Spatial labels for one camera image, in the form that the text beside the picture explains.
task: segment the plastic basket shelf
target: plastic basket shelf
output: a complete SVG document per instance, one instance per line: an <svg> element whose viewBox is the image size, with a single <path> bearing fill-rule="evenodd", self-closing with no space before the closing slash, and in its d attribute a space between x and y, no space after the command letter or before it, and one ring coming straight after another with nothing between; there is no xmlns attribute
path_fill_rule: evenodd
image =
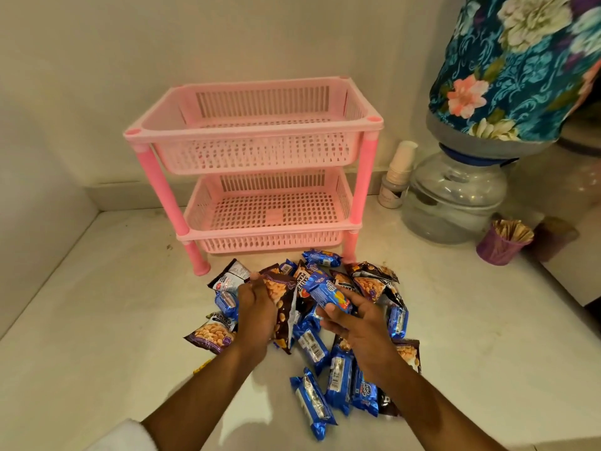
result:
<svg viewBox="0 0 601 451"><path fill-rule="evenodd" d="M174 174L344 166L382 118L351 79L184 85L125 132Z"/></svg>
<svg viewBox="0 0 601 451"><path fill-rule="evenodd" d="M202 176L184 212L209 253L335 246L349 221L352 194L342 168Z"/></svg>

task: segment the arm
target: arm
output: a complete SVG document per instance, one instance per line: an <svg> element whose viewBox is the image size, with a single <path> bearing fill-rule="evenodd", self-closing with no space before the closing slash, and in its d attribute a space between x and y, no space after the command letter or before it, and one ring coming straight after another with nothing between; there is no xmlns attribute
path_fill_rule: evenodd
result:
<svg viewBox="0 0 601 451"><path fill-rule="evenodd" d="M258 274L251 278L238 290L238 333L232 344L142 421L160 451L198 451L265 357L277 309Z"/></svg>
<svg viewBox="0 0 601 451"><path fill-rule="evenodd" d="M397 354L380 308L343 289L359 316L344 313L334 304L318 310L322 326L340 334L353 348L365 378L394 401L425 451L505 451L449 402Z"/></svg>

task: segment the blue floral cloth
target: blue floral cloth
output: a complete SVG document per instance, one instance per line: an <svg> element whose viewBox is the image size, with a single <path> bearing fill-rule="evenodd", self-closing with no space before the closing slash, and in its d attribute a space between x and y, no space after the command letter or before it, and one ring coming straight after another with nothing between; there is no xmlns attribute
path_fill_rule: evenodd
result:
<svg viewBox="0 0 601 451"><path fill-rule="evenodd" d="M430 111L482 140L553 141L599 68L601 0L466 0Z"/></svg>

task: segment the purple cup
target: purple cup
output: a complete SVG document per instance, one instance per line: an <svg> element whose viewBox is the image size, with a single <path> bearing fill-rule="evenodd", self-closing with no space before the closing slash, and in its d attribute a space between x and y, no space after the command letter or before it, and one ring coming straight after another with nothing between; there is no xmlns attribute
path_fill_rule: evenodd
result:
<svg viewBox="0 0 601 451"><path fill-rule="evenodd" d="M530 242L532 241L512 242L503 239L491 225L484 239L476 246L476 253L487 263L494 266L505 266Z"/></svg>

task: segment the white sleeve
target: white sleeve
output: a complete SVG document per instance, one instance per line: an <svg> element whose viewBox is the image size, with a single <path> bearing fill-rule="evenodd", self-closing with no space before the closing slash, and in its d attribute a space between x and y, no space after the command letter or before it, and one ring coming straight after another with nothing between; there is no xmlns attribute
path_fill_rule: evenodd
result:
<svg viewBox="0 0 601 451"><path fill-rule="evenodd" d="M126 419L85 451L157 451L144 426Z"/></svg>

